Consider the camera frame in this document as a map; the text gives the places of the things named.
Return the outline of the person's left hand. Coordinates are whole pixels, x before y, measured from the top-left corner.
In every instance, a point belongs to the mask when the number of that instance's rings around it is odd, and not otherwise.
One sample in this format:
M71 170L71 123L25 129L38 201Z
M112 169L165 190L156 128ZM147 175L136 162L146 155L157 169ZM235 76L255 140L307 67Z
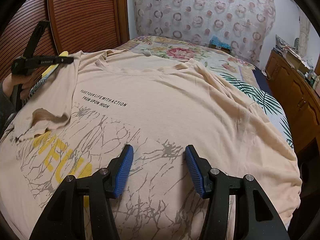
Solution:
M29 92L33 85L37 83L37 78L34 74L25 76L25 75L13 75L9 74L2 83L3 93L10 98L14 87L16 85L22 85L22 91L20 92L20 99L24 100L29 95Z

